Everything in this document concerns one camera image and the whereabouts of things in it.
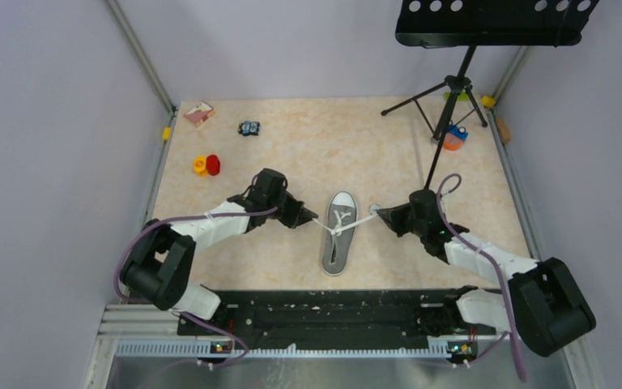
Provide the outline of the grey canvas sneaker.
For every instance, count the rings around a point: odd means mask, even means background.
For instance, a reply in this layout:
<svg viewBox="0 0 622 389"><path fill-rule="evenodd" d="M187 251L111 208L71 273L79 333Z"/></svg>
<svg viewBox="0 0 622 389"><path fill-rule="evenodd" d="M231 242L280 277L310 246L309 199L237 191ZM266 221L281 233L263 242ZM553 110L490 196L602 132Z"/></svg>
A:
<svg viewBox="0 0 622 389"><path fill-rule="evenodd" d="M339 222L339 219L342 219L343 224L350 224L358 220L356 200L346 191L338 192L330 201L326 225L333 228ZM349 229L338 236L326 234L322 254L322 268L327 275L339 276L344 272L355 230L356 228Z"/></svg>

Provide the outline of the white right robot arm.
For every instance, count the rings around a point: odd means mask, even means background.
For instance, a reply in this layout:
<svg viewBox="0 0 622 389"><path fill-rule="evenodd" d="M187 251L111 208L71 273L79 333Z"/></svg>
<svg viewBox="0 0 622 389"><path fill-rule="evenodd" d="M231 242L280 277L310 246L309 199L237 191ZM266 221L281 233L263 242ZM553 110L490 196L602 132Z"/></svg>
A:
<svg viewBox="0 0 622 389"><path fill-rule="evenodd" d="M442 312L448 331L463 334L482 324L516 332L532 352L548 357L596 328L594 312L565 262L512 254L451 224L435 192L418 190L407 203L375 214L397 236L418 237L431 256L498 285L496 293L463 289Z"/></svg>

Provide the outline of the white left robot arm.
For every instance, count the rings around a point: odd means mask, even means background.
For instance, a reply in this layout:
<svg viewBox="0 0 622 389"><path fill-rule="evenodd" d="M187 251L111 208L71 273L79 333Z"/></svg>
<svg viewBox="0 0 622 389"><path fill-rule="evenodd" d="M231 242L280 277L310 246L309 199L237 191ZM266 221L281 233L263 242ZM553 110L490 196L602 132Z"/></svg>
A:
<svg viewBox="0 0 622 389"><path fill-rule="evenodd" d="M226 327L228 315L215 292L191 282L194 256L268 220L295 229L317 217L288 192L285 175L262 169L243 193L226 198L208 212L150 220L123 251L114 287L125 285L159 310L194 316L204 332L217 335Z"/></svg>

